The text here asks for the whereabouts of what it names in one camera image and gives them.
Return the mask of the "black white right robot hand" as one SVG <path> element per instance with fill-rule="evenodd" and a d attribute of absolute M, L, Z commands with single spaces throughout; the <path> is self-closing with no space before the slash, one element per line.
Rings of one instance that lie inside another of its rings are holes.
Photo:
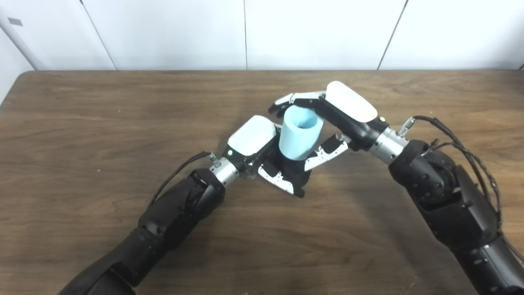
<path fill-rule="evenodd" d="M 348 149 L 367 151 L 386 163 L 391 162 L 393 152 L 388 146 L 388 136 L 392 129 L 367 99 L 342 82 L 330 82 L 325 91 L 285 95 L 277 99 L 268 112 L 282 118 L 291 106 L 313 110 L 342 132 L 311 153 L 304 161 L 304 170 L 312 170 Z"/>

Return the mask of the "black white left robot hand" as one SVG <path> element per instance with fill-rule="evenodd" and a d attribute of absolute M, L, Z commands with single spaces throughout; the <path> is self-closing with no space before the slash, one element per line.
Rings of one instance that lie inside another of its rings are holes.
<path fill-rule="evenodd" d="M 253 116 L 228 139 L 213 174 L 224 185 L 239 177 L 254 179 L 259 175 L 272 185 L 298 198 L 305 196 L 303 186 L 310 171 L 305 161 L 289 159 L 279 149 L 281 127 L 264 116 Z"/>

